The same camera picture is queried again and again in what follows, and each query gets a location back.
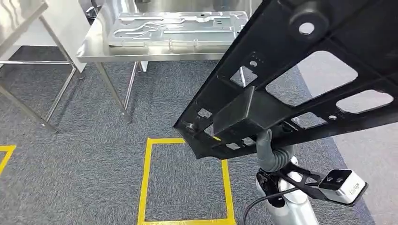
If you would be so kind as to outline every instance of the aluminum plate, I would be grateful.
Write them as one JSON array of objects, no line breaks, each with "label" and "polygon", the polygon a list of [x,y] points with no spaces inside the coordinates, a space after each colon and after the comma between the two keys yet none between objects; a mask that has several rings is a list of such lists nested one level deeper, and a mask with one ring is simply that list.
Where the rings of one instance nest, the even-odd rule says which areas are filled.
[{"label": "aluminum plate", "polygon": [[111,46],[229,46],[246,12],[120,13],[108,36]]}]

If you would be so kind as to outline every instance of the yellow tape square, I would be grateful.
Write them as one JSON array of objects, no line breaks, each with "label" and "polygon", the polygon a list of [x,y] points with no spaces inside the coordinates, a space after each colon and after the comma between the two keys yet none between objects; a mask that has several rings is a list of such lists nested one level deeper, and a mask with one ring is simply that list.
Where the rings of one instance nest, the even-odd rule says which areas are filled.
[{"label": "yellow tape square", "polygon": [[230,174],[228,171],[227,160],[221,161],[222,179],[224,182],[225,203],[227,208],[227,218],[224,219],[201,219],[201,220],[179,220],[179,221],[145,221],[146,197],[148,194],[149,171],[151,168],[152,145],[154,144],[182,144],[183,138],[148,138],[145,149],[144,173],[141,184],[141,194],[139,198],[137,225],[236,225],[234,216],[234,206],[232,203],[232,191]]},{"label": "yellow tape square", "polygon": [[6,167],[8,160],[10,159],[16,145],[0,146],[0,151],[5,151],[6,155],[3,157],[0,163],[0,174],[3,172],[4,167]]}]

